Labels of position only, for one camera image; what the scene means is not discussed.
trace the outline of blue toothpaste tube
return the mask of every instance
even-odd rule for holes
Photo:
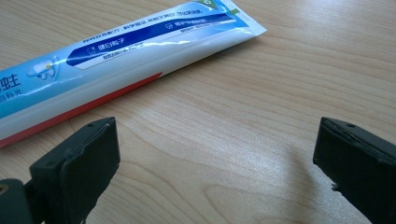
[[[231,0],[195,0],[0,72],[0,147],[266,30]]]

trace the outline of wood grain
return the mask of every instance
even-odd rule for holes
[[[182,0],[0,0],[0,69]],[[121,165],[89,223],[369,223],[312,164],[321,117],[396,144],[396,2],[235,0],[268,32],[0,150],[0,178],[84,124]]]

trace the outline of light wood surface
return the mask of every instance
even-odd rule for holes
[[[1,0],[0,69],[183,0]],[[0,179],[118,121],[88,223],[369,223],[312,163],[321,117],[396,144],[394,0],[234,0],[268,32],[0,149]]]

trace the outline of black clamp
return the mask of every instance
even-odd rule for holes
[[[119,165],[116,120],[92,122],[36,161],[25,185],[0,180],[0,223],[83,223]]]
[[[396,223],[396,146],[354,124],[322,118],[314,164],[370,221]]]

